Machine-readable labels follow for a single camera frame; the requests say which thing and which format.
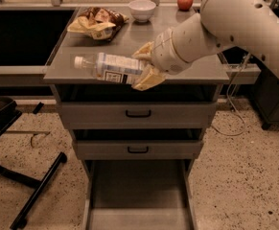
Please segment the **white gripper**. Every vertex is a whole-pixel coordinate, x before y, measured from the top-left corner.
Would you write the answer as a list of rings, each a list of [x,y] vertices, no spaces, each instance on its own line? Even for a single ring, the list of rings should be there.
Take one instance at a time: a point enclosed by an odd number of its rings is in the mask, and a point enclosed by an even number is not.
[[[150,41],[144,44],[132,54],[132,57],[151,61],[152,64],[148,64],[144,68],[142,74],[131,86],[139,91],[148,90],[162,83],[166,79],[164,73],[177,75],[191,66],[191,63],[183,60],[176,52],[171,28],[159,34],[154,42]]]

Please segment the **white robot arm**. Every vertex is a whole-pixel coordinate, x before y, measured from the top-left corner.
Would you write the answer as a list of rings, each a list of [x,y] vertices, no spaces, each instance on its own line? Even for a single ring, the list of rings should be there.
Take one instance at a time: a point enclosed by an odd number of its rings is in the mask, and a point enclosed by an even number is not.
[[[148,65],[132,85],[150,89],[206,56],[239,47],[279,79],[279,18],[264,0],[202,0],[199,12],[133,54]]]

